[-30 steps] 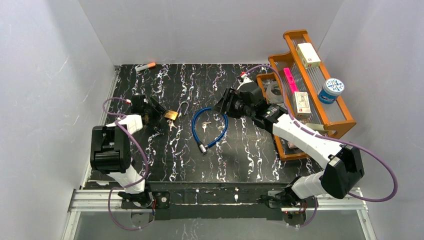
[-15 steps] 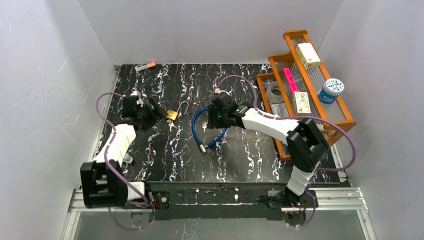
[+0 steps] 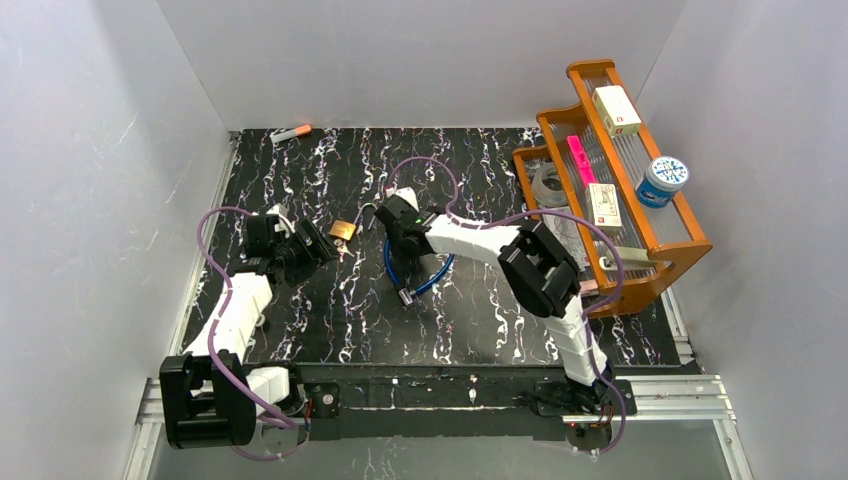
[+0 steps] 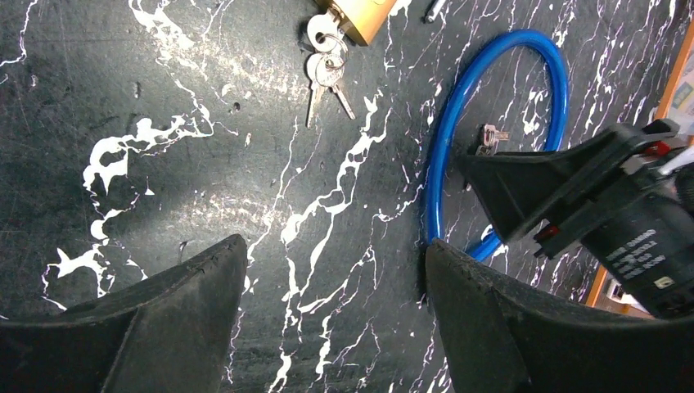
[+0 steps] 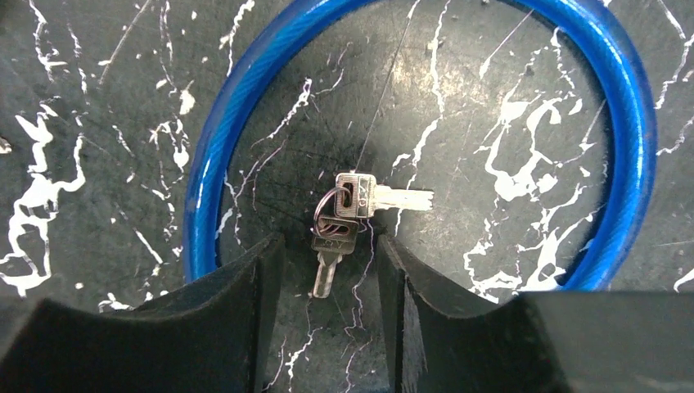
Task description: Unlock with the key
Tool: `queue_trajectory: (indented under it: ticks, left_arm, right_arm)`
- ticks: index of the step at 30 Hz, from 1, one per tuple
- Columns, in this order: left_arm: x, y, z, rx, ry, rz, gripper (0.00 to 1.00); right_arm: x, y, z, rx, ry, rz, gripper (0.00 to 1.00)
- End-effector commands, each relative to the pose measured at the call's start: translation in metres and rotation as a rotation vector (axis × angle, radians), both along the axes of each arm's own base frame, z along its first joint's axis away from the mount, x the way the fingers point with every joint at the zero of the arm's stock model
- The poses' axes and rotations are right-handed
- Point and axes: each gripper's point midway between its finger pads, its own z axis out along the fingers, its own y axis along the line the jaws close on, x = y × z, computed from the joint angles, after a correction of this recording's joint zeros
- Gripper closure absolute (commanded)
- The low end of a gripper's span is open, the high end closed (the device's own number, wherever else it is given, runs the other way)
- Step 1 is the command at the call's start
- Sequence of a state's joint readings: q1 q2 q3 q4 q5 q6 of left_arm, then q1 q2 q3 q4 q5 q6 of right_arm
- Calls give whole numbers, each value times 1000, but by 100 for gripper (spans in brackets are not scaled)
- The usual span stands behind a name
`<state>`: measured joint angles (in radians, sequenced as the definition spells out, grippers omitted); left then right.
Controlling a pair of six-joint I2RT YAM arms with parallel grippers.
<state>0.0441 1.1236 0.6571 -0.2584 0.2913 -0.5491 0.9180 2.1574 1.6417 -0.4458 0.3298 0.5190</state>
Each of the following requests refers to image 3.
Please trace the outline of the brass padlock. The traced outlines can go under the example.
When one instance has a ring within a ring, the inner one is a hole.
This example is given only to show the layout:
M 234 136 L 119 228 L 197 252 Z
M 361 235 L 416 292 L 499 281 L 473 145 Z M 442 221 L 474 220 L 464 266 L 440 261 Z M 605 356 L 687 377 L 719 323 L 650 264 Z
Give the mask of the brass padlock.
M 350 241 L 364 228 L 365 212 L 375 210 L 376 206 L 371 203 L 363 204 L 353 221 L 335 220 L 330 227 L 329 236 L 334 240 Z

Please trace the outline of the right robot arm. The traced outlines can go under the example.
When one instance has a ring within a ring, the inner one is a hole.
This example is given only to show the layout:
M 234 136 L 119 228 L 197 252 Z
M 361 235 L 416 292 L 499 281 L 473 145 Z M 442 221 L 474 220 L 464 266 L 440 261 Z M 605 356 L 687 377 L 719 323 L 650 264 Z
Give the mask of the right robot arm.
M 603 300 L 584 306 L 576 260 L 544 224 L 545 216 L 589 224 L 550 209 L 522 212 L 489 223 L 474 221 L 453 214 L 447 207 L 421 210 L 408 188 L 394 192 L 375 212 L 387 235 L 383 248 L 386 262 L 394 254 L 446 254 L 499 267 L 517 303 L 543 321 L 579 408 L 593 411 L 610 403 L 616 413 L 626 417 L 626 397 L 615 385 L 607 357 L 588 321 L 589 314 L 621 296 L 623 285 L 617 283 Z

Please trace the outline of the blue cable lock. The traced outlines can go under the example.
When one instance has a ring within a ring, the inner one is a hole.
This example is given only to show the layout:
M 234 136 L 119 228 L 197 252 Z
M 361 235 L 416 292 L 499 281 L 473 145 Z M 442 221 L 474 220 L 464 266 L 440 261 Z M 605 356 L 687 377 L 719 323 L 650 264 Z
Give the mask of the blue cable lock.
M 421 295 L 427 293 L 437 283 L 439 283 L 450 271 L 456 258 L 454 254 L 449 254 L 441 268 L 434 275 L 432 275 L 429 279 L 424 281 L 419 286 L 409 288 L 400 280 L 399 276 L 397 275 L 394 269 L 394 266 L 392 264 L 391 243 L 388 238 L 386 238 L 384 241 L 382 255 L 385 272 L 387 273 L 390 281 L 392 282 L 392 285 L 394 286 L 397 296 L 404 309 L 411 308 Z

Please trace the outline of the silver padlock keys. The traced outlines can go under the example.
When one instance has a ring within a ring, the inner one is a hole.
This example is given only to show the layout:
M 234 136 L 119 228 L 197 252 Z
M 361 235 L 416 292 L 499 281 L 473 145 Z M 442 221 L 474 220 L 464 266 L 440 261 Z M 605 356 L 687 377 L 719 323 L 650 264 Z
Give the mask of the silver padlock keys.
M 348 248 L 348 242 L 346 240 L 342 238 L 336 238 L 334 240 L 334 245 L 336 246 L 340 262 L 342 262 L 347 256 L 352 255 Z

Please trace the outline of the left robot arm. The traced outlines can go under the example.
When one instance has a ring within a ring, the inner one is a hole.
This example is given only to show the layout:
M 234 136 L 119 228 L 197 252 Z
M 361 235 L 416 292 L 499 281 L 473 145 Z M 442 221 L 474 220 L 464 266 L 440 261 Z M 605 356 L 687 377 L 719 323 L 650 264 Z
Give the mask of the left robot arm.
M 164 427 L 174 449 L 241 447 L 257 422 L 281 429 L 298 423 L 280 407 L 292 390 L 287 366 L 247 366 L 250 340 L 264 322 L 273 286 L 296 286 L 334 259 L 331 243 L 316 225 L 291 222 L 280 206 L 243 220 L 244 256 L 228 269 L 206 259 L 223 277 L 222 293 L 201 333 L 179 355 L 166 357 L 158 380 Z

